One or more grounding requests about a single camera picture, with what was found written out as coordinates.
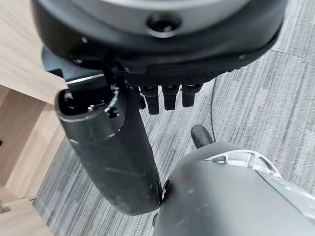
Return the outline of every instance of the wooden furniture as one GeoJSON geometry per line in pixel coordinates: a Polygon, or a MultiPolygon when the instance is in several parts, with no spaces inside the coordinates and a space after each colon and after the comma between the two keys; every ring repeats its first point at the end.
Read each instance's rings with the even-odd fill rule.
{"type": "Polygon", "coordinates": [[[43,69],[30,0],[1,0],[0,29],[0,235],[48,236],[29,199],[64,138],[53,104],[66,85],[43,69]]]}
{"type": "Polygon", "coordinates": [[[29,199],[19,199],[0,187],[0,235],[1,236],[52,236],[29,199]]]}

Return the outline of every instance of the black cable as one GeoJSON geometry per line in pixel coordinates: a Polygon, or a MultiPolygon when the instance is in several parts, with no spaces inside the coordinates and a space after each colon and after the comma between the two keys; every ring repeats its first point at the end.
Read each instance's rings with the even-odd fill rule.
{"type": "Polygon", "coordinates": [[[216,84],[217,84],[217,78],[215,78],[215,82],[213,84],[213,89],[212,89],[212,94],[211,94],[211,103],[210,103],[211,129],[212,129],[213,141],[215,141],[215,142],[217,142],[217,140],[216,140],[216,135],[215,135],[215,129],[213,127],[212,104],[213,104],[213,100],[215,97],[216,84]]]}

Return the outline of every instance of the wood panel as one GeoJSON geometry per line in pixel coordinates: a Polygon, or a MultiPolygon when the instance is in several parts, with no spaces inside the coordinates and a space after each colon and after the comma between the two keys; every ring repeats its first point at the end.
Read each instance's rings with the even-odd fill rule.
{"type": "Polygon", "coordinates": [[[5,187],[0,187],[0,206],[2,206],[2,204],[13,202],[16,200],[19,200],[17,196],[15,196],[5,187]]]}
{"type": "Polygon", "coordinates": [[[10,212],[0,214],[1,236],[52,236],[40,215],[27,199],[3,205],[10,212]]]}
{"type": "Polygon", "coordinates": [[[63,138],[54,106],[46,103],[6,187],[18,197],[35,197],[63,138]]]}
{"type": "Polygon", "coordinates": [[[0,107],[5,100],[5,97],[8,95],[10,89],[0,85],[0,107]]]}
{"type": "Polygon", "coordinates": [[[10,90],[0,107],[0,185],[5,185],[45,103],[10,90]]]}
{"type": "Polygon", "coordinates": [[[30,0],[1,0],[0,29],[0,85],[53,104],[65,83],[43,69],[30,0]]]}
{"type": "Polygon", "coordinates": [[[51,163],[53,162],[55,155],[60,147],[61,142],[63,141],[65,137],[64,129],[63,127],[59,124],[50,140],[48,143],[45,152],[43,156],[40,159],[40,162],[35,169],[31,182],[29,183],[24,196],[28,196],[31,198],[34,198],[38,191],[39,188],[49,170],[49,167],[51,163]]]}

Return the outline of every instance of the scratch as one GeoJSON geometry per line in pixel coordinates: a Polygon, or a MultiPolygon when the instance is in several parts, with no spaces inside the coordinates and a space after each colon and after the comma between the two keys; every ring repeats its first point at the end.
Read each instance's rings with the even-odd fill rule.
{"type": "Polygon", "coordinates": [[[117,169],[113,169],[113,168],[109,168],[109,167],[103,167],[103,169],[107,170],[107,171],[111,171],[111,172],[115,172],[115,173],[120,173],[120,174],[127,174],[127,175],[134,175],[137,177],[144,177],[145,175],[145,171],[142,174],[138,174],[138,173],[134,173],[134,172],[128,172],[128,171],[121,171],[121,170],[117,170],[117,169]]]}

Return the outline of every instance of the screw hole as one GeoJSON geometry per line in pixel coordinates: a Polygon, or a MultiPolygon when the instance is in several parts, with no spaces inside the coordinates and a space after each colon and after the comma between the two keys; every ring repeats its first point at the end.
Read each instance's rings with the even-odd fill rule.
{"type": "Polygon", "coordinates": [[[177,34],[181,21],[170,14],[154,14],[147,21],[149,34],[157,38],[170,38],[177,34]]]}

